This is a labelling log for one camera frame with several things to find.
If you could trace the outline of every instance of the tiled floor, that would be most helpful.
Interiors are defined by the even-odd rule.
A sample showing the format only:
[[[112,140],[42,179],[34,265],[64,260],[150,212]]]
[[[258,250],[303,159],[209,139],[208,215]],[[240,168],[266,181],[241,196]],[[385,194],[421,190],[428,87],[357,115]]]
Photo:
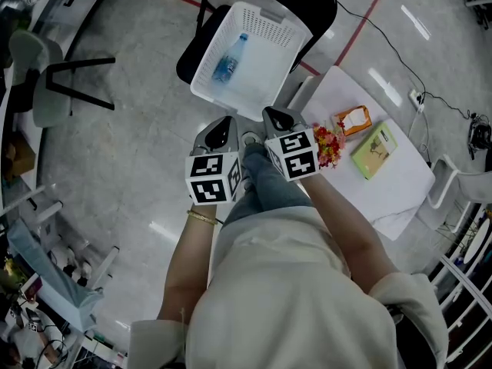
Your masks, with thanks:
[[[211,0],[214,5],[233,1],[237,0]],[[243,1],[283,9],[271,0]],[[340,1],[363,15],[373,0]],[[421,21],[428,39],[402,5]],[[121,249],[99,308],[98,330],[123,350],[128,347],[126,324],[154,318],[161,303],[168,262],[191,204],[183,179],[185,157],[197,132],[225,113],[193,96],[175,74],[193,37],[197,13],[196,7],[179,0],[103,0],[71,59],[116,57],[113,66],[81,70],[75,78],[77,88],[110,96],[116,110],[75,101],[74,115],[45,135],[41,181],[64,203],[64,238],[88,241],[100,255],[113,245]],[[380,0],[371,19],[427,90],[465,111],[492,117],[490,34],[476,25],[463,0]],[[339,9],[331,32],[305,61],[326,72],[358,24],[357,18]],[[408,131],[415,111],[407,93],[421,86],[377,30],[369,24],[363,27],[341,67]],[[371,68],[401,96],[400,106],[369,75]],[[308,75],[303,68],[290,75],[278,104],[285,105]],[[445,152],[465,171],[483,170],[484,155],[471,163],[467,153],[468,122],[439,101],[426,98],[425,105],[430,158]],[[245,125],[251,124],[241,119],[240,126]],[[424,122],[417,120],[411,140],[419,146],[427,142],[425,137]],[[448,245],[417,219],[397,241],[382,239],[404,271],[428,269]]]

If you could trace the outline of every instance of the gold bracelet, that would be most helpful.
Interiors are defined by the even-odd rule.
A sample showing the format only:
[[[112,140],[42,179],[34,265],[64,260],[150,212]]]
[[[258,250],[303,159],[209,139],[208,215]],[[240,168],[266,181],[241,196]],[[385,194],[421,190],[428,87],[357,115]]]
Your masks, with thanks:
[[[216,225],[217,224],[217,220],[213,219],[213,218],[208,218],[202,214],[199,214],[197,212],[193,212],[193,211],[186,211],[186,213],[188,213],[188,216],[192,216],[193,218],[197,218],[198,220],[201,220],[201,221],[204,221],[205,223],[209,223],[209,224],[212,224],[212,225]]]

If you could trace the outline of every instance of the orange package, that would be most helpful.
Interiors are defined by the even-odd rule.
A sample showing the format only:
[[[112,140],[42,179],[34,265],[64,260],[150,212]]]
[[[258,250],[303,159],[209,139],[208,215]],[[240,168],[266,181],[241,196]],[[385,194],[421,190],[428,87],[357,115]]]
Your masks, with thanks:
[[[365,105],[359,105],[358,107],[340,112],[334,115],[332,119],[335,124],[341,121],[344,123],[345,127],[343,130],[346,137],[372,126],[371,117]]]

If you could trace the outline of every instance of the green book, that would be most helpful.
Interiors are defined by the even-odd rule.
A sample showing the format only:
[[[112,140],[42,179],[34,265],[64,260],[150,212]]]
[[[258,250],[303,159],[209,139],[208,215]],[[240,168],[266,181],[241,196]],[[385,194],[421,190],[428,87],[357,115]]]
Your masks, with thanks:
[[[386,123],[381,122],[352,152],[352,160],[371,179],[398,146]]]

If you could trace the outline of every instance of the white chair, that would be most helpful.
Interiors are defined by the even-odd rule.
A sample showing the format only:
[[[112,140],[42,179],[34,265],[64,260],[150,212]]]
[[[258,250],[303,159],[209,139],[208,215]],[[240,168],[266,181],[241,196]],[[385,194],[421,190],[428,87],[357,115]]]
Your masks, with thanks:
[[[109,102],[69,88],[68,71],[76,68],[115,63],[115,58],[63,61],[56,42],[26,30],[16,30],[8,41],[12,55],[13,80],[8,106],[13,112],[32,109],[34,123],[47,128],[61,124],[71,113],[71,98],[115,110]]]
[[[456,226],[458,232],[472,203],[492,203],[492,171],[479,174],[461,172],[448,155],[443,155],[432,165],[436,181],[417,212],[417,218],[432,230],[437,230],[452,210],[460,195],[467,200]]]

